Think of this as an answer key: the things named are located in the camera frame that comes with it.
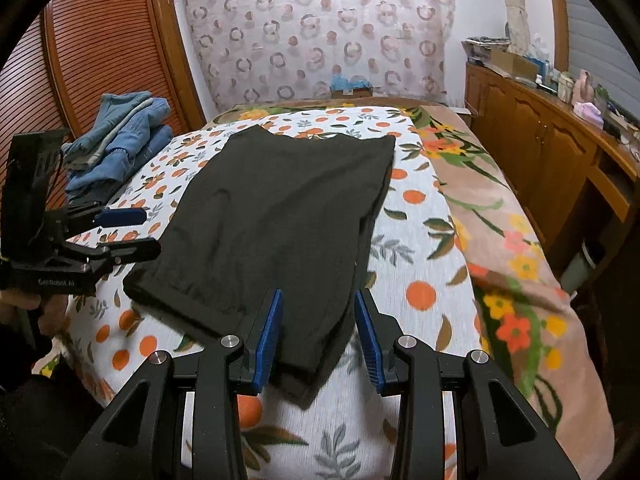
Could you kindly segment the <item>left hand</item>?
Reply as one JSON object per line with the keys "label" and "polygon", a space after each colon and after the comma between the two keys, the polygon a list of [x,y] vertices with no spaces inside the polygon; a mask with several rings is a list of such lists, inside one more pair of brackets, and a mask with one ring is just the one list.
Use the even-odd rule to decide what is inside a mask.
{"label": "left hand", "polygon": [[17,310],[37,311],[42,309],[38,316],[40,333],[44,336],[54,336],[62,332],[65,323],[68,297],[65,295],[53,295],[42,299],[35,294],[22,292],[19,289],[6,289],[1,292],[0,313],[1,323],[10,324],[17,318]]}

